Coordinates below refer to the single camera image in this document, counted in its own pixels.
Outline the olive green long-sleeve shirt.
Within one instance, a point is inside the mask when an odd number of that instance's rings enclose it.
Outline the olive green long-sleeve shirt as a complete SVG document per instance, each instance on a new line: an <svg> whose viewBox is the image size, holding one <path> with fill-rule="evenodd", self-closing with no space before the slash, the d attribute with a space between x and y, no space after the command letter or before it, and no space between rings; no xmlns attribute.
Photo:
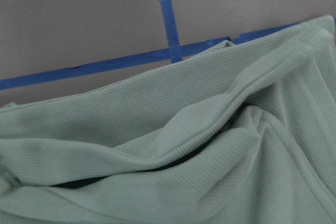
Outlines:
<svg viewBox="0 0 336 224"><path fill-rule="evenodd" d="M1 223L335 223L335 22L1 108Z"/></svg>

